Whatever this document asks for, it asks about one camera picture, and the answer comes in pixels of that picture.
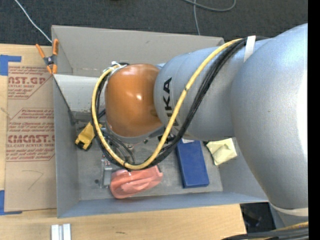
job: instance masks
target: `wooden surface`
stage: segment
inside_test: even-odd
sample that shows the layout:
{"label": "wooden surface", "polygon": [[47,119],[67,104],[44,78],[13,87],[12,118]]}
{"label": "wooden surface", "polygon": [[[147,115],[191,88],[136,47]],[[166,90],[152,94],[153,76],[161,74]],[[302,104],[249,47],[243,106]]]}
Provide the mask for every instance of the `wooden surface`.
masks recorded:
{"label": "wooden surface", "polygon": [[0,216],[0,239],[49,240],[51,225],[71,224],[72,240],[221,240],[246,232],[238,204],[56,218],[56,210]]}

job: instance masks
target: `blue tape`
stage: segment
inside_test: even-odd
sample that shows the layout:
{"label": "blue tape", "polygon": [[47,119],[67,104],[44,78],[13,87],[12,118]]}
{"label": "blue tape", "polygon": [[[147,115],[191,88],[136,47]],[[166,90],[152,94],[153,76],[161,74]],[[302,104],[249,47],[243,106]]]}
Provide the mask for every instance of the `blue tape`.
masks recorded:
{"label": "blue tape", "polygon": [[10,211],[10,212],[5,212],[5,191],[0,190],[0,216],[1,215],[9,215],[9,214],[21,214],[22,211]]}
{"label": "blue tape", "polygon": [[9,62],[21,62],[21,56],[0,55],[0,76],[8,75]]}

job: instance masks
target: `yellow object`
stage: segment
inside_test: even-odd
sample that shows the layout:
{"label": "yellow object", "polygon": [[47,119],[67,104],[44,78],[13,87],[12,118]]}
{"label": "yellow object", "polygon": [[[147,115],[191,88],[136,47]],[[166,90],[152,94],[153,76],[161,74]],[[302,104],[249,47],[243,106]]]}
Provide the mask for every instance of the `yellow object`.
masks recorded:
{"label": "yellow object", "polygon": [[237,156],[232,138],[220,141],[210,141],[206,146],[209,149],[216,166]]}
{"label": "yellow object", "polygon": [[83,150],[88,150],[92,145],[92,140],[94,137],[94,127],[92,126],[91,122],[89,122],[76,138],[75,144]]}
{"label": "yellow object", "polygon": [[162,135],[162,138],[158,144],[158,146],[156,147],[156,149],[154,150],[153,154],[150,155],[144,162],[139,163],[139,164],[131,164],[128,163],[124,160],[122,160],[116,153],[113,152],[113,150],[109,147],[108,143],[106,142],[100,128],[99,128],[99,122],[98,122],[98,118],[97,118],[97,113],[96,113],[96,96],[97,96],[97,91],[99,89],[99,86],[101,84],[101,82],[103,81],[103,79],[105,77],[107,77],[113,70],[115,70],[117,67],[119,67],[118,65],[111,67],[109,69],[107,69],[98,79],[97,83],[95,84],[94,90],[93,90],[93,94],[92,94],[92,101],[91,101],[91,112],[92,112],[92,121],[94,124],[94,127],[97,131],[97,135],[99,137],[99,139],[101,140],[103,146],[105,147],[105,149],[107,150],[107,152],[112,156],[112,158],[114,160],[116,160],[120,165],[122,165],[124,168],[127,168],[129,170],[142,170],[145,169],[147,166],[149,166],[158,156],[159,152],[161,151],[162,147],[164,146],[167,137],[171,131],[171,128],[177,118],[177,115],[179,113],[179,110],[182,106],[182,103],[185,100],[185,97],[189,91],[189,89],[191,88],[191,86],[194,84],[195,80],[197,79],[197,77],[199,76],[199,74],[202,72],[202,70],[207,66],[207,64],[215,57],[217,56],[221,51],[223,51],[224,49],[226,49],[227,47],[231,46],[233,43],[239,41],[240,39],[235,39],[232,40],[230,42],[227,42],[223,45],[221,45],[219,48],[217,48],[216,50],[214,50],[202,63],[201,65],[197,68],[197,70],[193,73],[193,75],[191,76],[191,78],[189,79],[188,83],[186,84],[184,90],[182,91],[180,98],[178,99],[176,106],[173,110],[172,116],[168,122],[168,125]]}

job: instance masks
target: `black cable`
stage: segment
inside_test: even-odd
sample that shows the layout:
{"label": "black cable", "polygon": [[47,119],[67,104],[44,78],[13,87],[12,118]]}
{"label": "black cable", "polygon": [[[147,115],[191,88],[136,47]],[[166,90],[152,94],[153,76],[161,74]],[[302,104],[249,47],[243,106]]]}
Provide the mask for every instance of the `black cable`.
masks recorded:
{"label": "black cable", "polygon": [[226,237],[222,240],[245,240],[258,238],[267,238],[268,240],[270,238],[279,240],[307,240],[309,239],[309,227],[239,234]]}
{"label": "black cable", "polygon": [[[101,112],[99,112],[99,105],[100,105],[100,96],[101,96],[101,92],[103,90],[103,87],[105,85],[105,82],[107,80],[107,76],[101,81],[100,85],[98,86],[97,89],[97,93],[96,93],[96,98],[95,98],[95,111],[96,114],[98,115],[98,122],[99,119],[104,116],[106,114],[106,109],[104,108]],[[97,130],[96,128],[93,126],[94,129],[94,135],[97,136]],[[111,135],[103,135],[112,145],[114,145],[116,148],[119,148],[120,146],[123,147],[125,149],[125,151],[128,153],[128,155],[132,158],[133,164],[136,162],[135,156],[134,154],[131,152],[130,149],[128,149],[128,147],[119,139],[117,139],[115,136],[111,136]],[[104,145],[102,144],[101,140],[99,138],[95,138],[98,142],[98,145],[100,147],[100,149],[103,152],[103,155],[105,156],[105,158],[107,158],[111,163],[116,164],[117,166],[123,167],[120,163],[116,162],[116,160],[106,151]],[[125,160],[128,160],[128,157],[125,156],[122,152],[121,154],[124,156]]]}
{"label": "black cable", "polygon": [[158,163],[162,162],[177,146],[178,142],[181,140],[181,138],[184,136],[185,132],[187,131],[188,126],[190,125],[197,109],[200,106],[201,101],[203,100],[204,96],[206,95],[212,81],[216,77],[217,73],[220,71],[220,69],[223,67],[223,65],[226,63],[226,61],[239,49],[243,48],[243,45],[245,44],[246,38],[241,39],[229,47],[227,47],[225,50],[221,51],[221,54],[216,58],[216,60],[212,63],[210,68],[207,70],[204,80],[200,85],[200,88],[198,89],[198,92],[193,100],[193,103],[190,107],[190,110],[186,116],[186,119],[182,126],[180,127],[180,130],[178,134],[176,134],[174,140],[170,145],[167,145],[166,147],[162,148],[160,151],[160,154],[157,156],[157,158],[148,166],[152,167],[157,165]]}
{"label": "black cable", "polygon": [[[256,40],[262,40],[262,39],[266,39],[265,37],[256,37]],[[203,78],[203,81],[197,91],[197,94],[193,100],[193,103],[190,107],[190,110],[186,116],[186,119],[184,120],[184,123],[182,124],[182,126],[180,127],[180,130],[178,132],[178,134],[176,134],[175,138],[172,140],[171,144],[163,147],[159,153],[159,155],[155,158],[155,160],[150,163],[149,166],[147,166],[146,168],[150,168],[153,167],[157,164],[159,164],[160,162],[162,162],[172,151],[173,149],[177,146],[178,142],[182,139],[182,137],[184,136],[184,134],[186,133],[193,117],[196,114],[196,111],[198,110],[203,98],[205,97],[207,91],[209,90],[213,80],[215,79],[215,77],[217,76],[218,72],[221,70],[221,68],[223,67],[223,65],[229,60],[229,58],[234,55],[237,51],[239,51],[240,49],[242,49],[245,45],[247,44],[247,38],[242,38],[238,41],[236,41],[235,43],[231,44],[229,47],[227,47],[226,49],[224,49],[223,51],[220,52],[220,54],[217,56],[217,58],[214,60],[214,62],[210,65],[209,69],[207,70],[207,72],[205,73],[205,76]],[[102,110],[101,112],[99,112],[99,103],[100,103],[100,95],[101,95],[101,91],[103,89],[103,86],[105,84],[107,80],[107,77],[105,77],[97,90],[97,95],[96,95],[96,99],[95,99],[95,104],[96,104],[96,114],[98,115],[98,118],[102,117],[106,111],[105,109]],[[123,167],[122,165],[120,165],[118,162],[115,161],[115,159],[106,151],[106,149],[104,148],[104,145],[102,144],[101,140],[99,140],[99,138],[96,138],[100,148],[103,150],[103,154],[106,156],[106,158],[111,162],[111,163],[116,163],[118,166]],[[122,143],[122,141],[120,141],[119,139],[117,139],[116,137],[112,136],[112,140],[110,140],[111,142],[117,142],[118,144],[122,144],[123,147],[125,147],[125,145]]]}

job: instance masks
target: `orange clamp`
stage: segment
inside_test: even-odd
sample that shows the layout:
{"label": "orange clamp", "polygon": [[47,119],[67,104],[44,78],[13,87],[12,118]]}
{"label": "orange clamp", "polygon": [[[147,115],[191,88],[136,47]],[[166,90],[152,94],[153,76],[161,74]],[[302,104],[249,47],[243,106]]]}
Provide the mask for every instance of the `orange clamp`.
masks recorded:
{"label": "orange clamp", "polygon": [[52,44],[52,55],[49,57],[45,56],[44,51],[41,49],[39,44],[36,44],[35,47],[38,49],[38,52],[41,58],[44,60],[46,64],[46,69],[49,71],[50,74],[56,74],[58,70],[57,66],[57,56],[59,52],[59,40],[54,39]]}

